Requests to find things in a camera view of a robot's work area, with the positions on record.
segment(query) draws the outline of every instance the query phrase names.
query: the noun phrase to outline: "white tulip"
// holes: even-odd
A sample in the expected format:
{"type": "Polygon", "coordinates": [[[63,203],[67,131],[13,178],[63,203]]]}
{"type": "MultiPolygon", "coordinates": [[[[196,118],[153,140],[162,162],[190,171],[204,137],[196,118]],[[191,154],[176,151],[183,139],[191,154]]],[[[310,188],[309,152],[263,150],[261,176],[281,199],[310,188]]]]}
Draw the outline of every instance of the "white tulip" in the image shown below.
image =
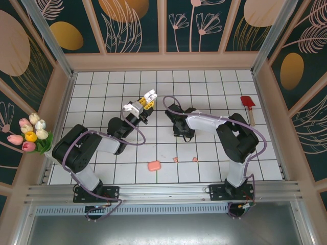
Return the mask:
{"type": "Polygon", "coordinates": [[[37,121],[37,123],[35,124],[34,127],[35,127],[35,129],[45,129],[45,127],[46,127],[45,121],[42,119],[37,121]]]}
{"type": "Polygon", "coordinates": [[[23,134],[27,133],[28,131],[33,131],[33,127],[28,125],[28,124],[25,124],[23,125],[21,128],[20,128],[21,132],[23,134]]]}
{"type": "Polygon", "coordinates": [[[36,136],[39,139],[46,139],[49,136],[49,133],[44,129],[38,129],[36,130],[36,136]]]}
{"type": "Polygon", "coordinates": [[[36,113],[32,113],[29,117],[31,124],[36,125],[36,123],[40,120],[40,117],[36,113]]]}

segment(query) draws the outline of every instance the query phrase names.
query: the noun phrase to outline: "pink object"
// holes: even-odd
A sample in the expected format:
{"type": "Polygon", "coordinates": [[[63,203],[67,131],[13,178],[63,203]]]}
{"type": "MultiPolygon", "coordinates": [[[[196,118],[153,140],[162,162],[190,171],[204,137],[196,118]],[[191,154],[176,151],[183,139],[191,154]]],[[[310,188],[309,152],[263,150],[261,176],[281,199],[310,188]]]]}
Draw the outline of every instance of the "pink object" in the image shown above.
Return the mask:
{"type": "Polygon", "coordinates": [[[149,171],[157,171],[157,170],[161,169],[161,164],[159,161],[149,162],[148,169],[149,169],[149,171]]]}
{"type": "Polygon", "coordinates": [[[14,145],[20,145],[24,141],[24,138],[21,135],[12,134],[7,137],[7,140],[14,145]]]}
{"type": "Polygon", "coordinates": [[[22,127],[22,126],[24,126],[26,124],[29,125],[29,126],[31,126],[30,121],[28,121],[26,118],[22,118],[21,120],[19,120],[19,126],[20,127],[22,127]]]}
{"type": "Polygon", "coordinates": [[[22,150],[24,152],[32,152],[35,150],[35,143],[34,142],[30,142],[30,141],[25,141],[23,144],[22,144],[22,150]]]}

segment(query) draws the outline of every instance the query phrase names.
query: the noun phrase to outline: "yellow tulip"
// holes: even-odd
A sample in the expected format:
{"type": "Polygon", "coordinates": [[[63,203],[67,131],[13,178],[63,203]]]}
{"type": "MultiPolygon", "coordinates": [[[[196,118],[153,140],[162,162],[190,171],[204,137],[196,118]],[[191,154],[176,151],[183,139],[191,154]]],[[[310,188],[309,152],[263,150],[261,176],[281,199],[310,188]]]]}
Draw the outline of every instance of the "yellow tulip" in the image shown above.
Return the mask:
{"type": "Polygon", "coordinates": [[[28,131],[26,134],[25,134],[25,139],[27,141],[30,141],[30,142],[35,142],[37,140],[37,136],[34,132],[32,131],[28,131]]]}

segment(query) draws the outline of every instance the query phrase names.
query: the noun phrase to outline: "tulip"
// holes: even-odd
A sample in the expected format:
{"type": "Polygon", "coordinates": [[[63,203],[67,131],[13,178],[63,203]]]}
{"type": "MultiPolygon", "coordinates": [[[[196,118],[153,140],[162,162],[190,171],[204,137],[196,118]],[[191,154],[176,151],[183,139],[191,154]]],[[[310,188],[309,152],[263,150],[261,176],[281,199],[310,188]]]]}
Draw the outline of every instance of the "tulip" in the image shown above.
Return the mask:
{"type": "Polygon", "coordinates": [[[49,133],[44,129],[36,130],[36,135],[39,139],[46,139],[49,136],[49,133]]]}
{"type": "Polygon", "coordinates": [[[14,145],[20,145],[24,141],[24,138],[21,135],[12,134],[7,137],[7,140],[14,145]]]}
{"type": "Polygon", "coordinates": [[[30,121],[28,121],[26,118],[22,118],[21,120],[19,120],[19,125],[20,127],[24,126],[24,125],[29,125],[31,126],[30,121]]]}
{"type": "Polygon", "coordinates": [[[31,124],[36,125],[37,121],[39,121],[39,120],[40,120],[40,117],[38,116],[38,114],[32,113],[30,115],[30,122],[31,122],[31,124]]]}
{"type": "Polygon", "coordinates": [[[33,131],[33,127],[31,125],[25,124],[22,127],[20,127],[20,130],[23,134],[25,134],[28,131],[33,131]]]}
{"type": "Polygon", "coordinates": [[[37,121],[36,125],[34,126],[35,129],[45,129],[46,124],[44,120],[37,121]]]}
{"type": "Polygon", "coordinates": [[[22,150],[24,152],[32,152],[34,151],[36,148],[36,145],[34,142],[30,142],[30,141],[25,141],[23,144],[22,144],[22,150]]]}
{"type": "Polygon", "coordinates": [[[33,131],[28,131],[25,134],[25,140],[30,141],[30,142],[35,142],[37,140],[37,136],[33,131]]]}

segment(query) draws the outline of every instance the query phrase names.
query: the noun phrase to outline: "wooden spatula handle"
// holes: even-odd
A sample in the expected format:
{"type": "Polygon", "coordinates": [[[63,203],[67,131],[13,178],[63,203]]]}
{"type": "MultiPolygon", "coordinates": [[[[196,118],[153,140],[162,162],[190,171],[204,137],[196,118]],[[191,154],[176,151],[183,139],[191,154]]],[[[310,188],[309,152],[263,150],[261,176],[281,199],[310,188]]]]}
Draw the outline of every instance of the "wooden spatula handle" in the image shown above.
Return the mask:
{"type": "Polygon", "coordinates": [[[250,125],[253,127],[253,126],[255,126],[255,121],[254,121],[252,110],[249,110],[249,116],[250,116],[250,125]]]}

